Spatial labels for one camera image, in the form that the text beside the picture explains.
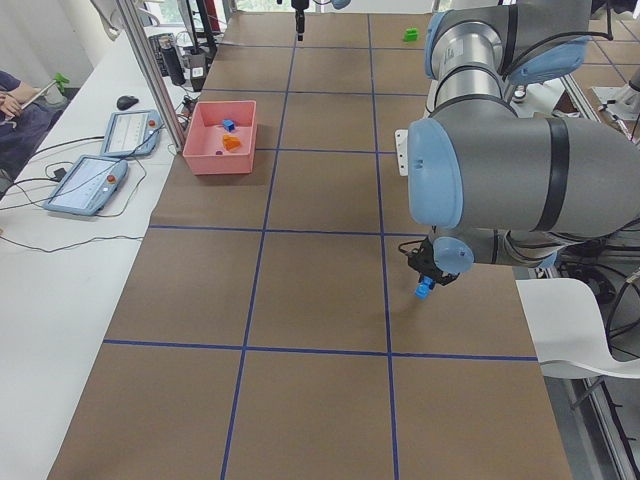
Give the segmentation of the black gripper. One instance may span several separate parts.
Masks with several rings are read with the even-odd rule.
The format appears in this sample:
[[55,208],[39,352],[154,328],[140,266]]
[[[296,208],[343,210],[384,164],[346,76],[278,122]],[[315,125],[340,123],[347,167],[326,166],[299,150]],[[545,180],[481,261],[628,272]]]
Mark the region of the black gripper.
[[295,11],[295,28],[298,41],[304,40],[305,11],[309,8],[309,0],[291,0],[291,6]]
[[459,274],[445,272],[436,265],[434,247],[428,237],[401,243],[399,252],[407,258],[408,266],[419,274],[420,282],[430,279],[433,285],[446,286],[459,277]]

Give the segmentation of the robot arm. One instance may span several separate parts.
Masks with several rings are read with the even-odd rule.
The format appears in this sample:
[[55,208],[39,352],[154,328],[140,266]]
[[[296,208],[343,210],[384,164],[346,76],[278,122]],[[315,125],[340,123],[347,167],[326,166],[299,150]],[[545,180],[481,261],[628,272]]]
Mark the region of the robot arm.
[[[330,0],[328,4],[336,10],[346,8],[351,3],[350,0]],[[294,9],[295,28],[297,40],[302,41],[305,33],[305,12],[310,7],[310,0],[291,0],[291,7]]]
[[425,72],[432,113],[408,129],[412,218],[430,231],[406,254],[417,293],[477,263],[548,267],[563,248],[639,217],[639,150],[596,121],[522,118],[519,86],[579,68],[587,1],[519,1],[435,14]]

